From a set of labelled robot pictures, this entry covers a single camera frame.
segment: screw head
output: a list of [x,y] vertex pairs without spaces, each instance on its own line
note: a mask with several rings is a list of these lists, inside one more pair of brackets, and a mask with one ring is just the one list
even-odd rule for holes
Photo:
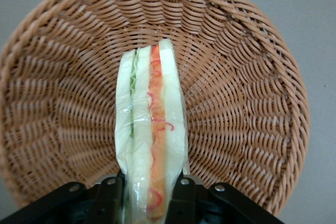
[[69,188],[69,191],[77,191],[78,189],[79,189],[79,185],[78,184],[75,184],[75,185],[73,185],[73,186],[71,186],[70,188]]
[[189,179],[182,178],[182,179],[181,179],[181,184],[182,184],[182,185],[189,185]]
[[114,185],[115,183],[116,183],[115,178],[110,178],[110,179],[107,181],[107,184],[108,184],[108,185]]
[[217,185],[217,186],[215,186],[215,190],[216,190],[216,191],[223,192],[223,191],[225,191],[225,188],[224,188],[224,186]]

